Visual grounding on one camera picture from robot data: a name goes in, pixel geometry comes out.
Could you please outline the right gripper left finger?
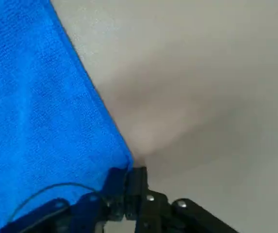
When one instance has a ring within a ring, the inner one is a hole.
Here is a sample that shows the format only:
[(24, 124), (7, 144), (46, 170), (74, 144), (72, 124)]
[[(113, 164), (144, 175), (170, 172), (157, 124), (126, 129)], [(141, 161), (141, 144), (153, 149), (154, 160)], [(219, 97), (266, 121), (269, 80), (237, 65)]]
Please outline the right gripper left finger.
[(121, 221), (126, 169), (112, 168), (100, 191), (91, 190), (75, 204), (52, 199), (0, 228), (0, 233), (103, 233), (108, 221)]

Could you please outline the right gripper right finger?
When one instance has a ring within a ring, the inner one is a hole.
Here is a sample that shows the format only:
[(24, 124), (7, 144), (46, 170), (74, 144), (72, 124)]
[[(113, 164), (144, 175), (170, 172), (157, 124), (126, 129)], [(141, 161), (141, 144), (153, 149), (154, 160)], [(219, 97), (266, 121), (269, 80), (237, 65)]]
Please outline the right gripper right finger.
[(126, 179), (126, 219), (136, 233), (235, 233), (234, 228), (186, 198), (170, 203), (149, 189), (147, 168), (136, 167)]

